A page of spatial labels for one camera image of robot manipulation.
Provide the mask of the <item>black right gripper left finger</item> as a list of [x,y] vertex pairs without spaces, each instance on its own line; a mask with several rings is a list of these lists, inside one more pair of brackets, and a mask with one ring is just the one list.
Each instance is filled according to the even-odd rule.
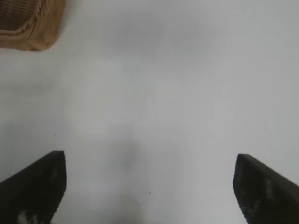
[[64,151],[52,151],[0,184],[2,224],[50,224],[67,186]]

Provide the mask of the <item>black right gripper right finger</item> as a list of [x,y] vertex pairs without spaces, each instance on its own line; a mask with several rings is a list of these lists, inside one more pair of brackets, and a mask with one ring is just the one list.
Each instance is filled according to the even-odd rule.
[[233,190],[249,224],[297,224],[299,187],[249,154],[238,154]]

